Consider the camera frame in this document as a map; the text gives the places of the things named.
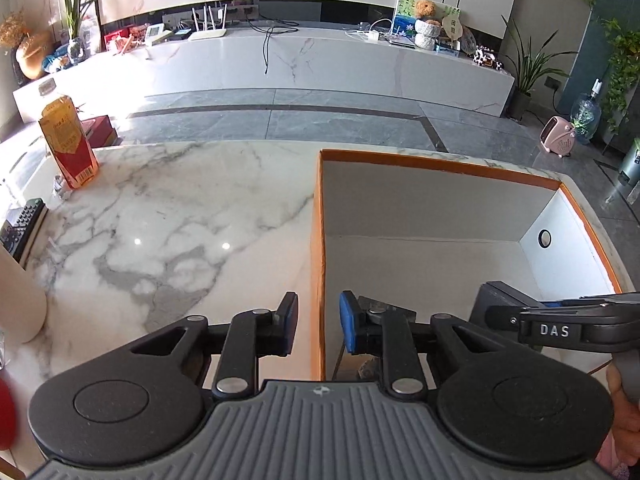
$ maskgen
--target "silver pivot screw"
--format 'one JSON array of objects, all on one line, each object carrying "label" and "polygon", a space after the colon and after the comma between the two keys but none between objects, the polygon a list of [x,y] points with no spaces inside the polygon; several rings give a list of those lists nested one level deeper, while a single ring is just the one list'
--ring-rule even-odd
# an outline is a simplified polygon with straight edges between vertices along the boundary
[{"label": "silver pivot screw", "polygon": [[396,394],[412,395],[422,390],[422,383],[418,379],[405,377],[395,380],[391,388]]},{"label": "silver pivot screw", "polygon": [[220,379],[216,389],[223,394],[239,394],[248,388],[249,384],[240,377],[227,377]]}]

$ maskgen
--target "red gift box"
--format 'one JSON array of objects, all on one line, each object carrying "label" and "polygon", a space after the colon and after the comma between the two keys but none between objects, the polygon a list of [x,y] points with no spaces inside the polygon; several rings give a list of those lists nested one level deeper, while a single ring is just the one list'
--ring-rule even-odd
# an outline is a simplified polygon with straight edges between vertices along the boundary
[{"label": "red gift box", "polygon": [[118,139],[118,133],[106,115],[82,121],[82,129],[92,148],[113,146]]},{"label": "red gift box", "polygon": [[129,27],[121,28],[120,30],[116,30],[115,32],[112,32],[111,34],[105,34],[104,35],[104,44],[109,46],[109,42],[111,40],[114,40],[114,38],[117,38],[118,36],[121,37],[121,38],[128,38],[129,37]]}]

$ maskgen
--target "white marble countertop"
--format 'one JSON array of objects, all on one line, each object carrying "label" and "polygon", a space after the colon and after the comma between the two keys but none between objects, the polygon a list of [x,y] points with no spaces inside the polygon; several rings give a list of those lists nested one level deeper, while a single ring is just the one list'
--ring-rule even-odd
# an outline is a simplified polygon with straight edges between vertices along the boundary
[{"label": "white marble countertop", "polygon": [[[575,184],[557,173],[461,155],[307,141],[97,150],[96,180],[66,202],[50,204],[28,265],[47,291],[46,324],[32,342],[9,349],[2,372],[18,406],[20,435],[12,451],[20,468],[30,472],[42,462],[26,420],[40,384],[189,314],[229,322],[249,308],[274,309],[285,292],[296,291],[293,354],[261,360],[260,371],[310,377],[309,235],[323,148],[444,158],[563,180],[621,280],[628,280],[597,216]],[[630,280],[626,286],[630,290]]]}]

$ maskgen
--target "red object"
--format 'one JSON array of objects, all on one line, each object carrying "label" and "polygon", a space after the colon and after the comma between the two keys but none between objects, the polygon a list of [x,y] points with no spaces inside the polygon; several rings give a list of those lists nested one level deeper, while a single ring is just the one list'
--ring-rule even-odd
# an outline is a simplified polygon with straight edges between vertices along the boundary
[{"label": "red object", "polygon": [[129,27],[121,28],[120,30],[116,30],[115,32],[112,32],[111,34],[105,34],[104,35],[104,44],[108,46],[109,42],[111,40],[114,40],[118,36],[121,37],[121,38],[128,38],[129,37]]},{"label": "red object", "polygon": [[118,139],[118,134],[106,115],[82,121],[82,129],[92,148],[113,146]]},{"label": "red object", "polygon": [[14,400],[5,382],[0,379],[0,451],[9,449],[15,440],[16,420]]}]

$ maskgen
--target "power outlet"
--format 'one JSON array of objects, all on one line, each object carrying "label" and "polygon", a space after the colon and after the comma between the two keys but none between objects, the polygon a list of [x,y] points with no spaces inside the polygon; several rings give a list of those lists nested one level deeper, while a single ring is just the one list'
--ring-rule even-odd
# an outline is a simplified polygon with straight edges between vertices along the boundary
[{"label": "power outlet", "polygon": [[[202,17],[202,9],[199,12],[200,17]],[[180,24],[180,20],[189,20],[193,21],[193,13],[189,12],[174,12],[173,14],[165,14],[162,17],[162,22],[164,23],[165,28],[170,28],[174,30],[174,28],[178,28]]]},{"label": "power outlet", "polygon": [[[222,20],[224,8],[218,8],[218,19]],[[238,5],[227,6],[226,21],[228,22],[244,22],[244,20],[258,20],[260,12],[257,5]]]},{"label": "power outlet", "polygon": [[558,90],[560,88],[560,82],[558,79],[553,79],[552,77],[546,76],[545,86],[547,88],[551,88],[552,90]]}]

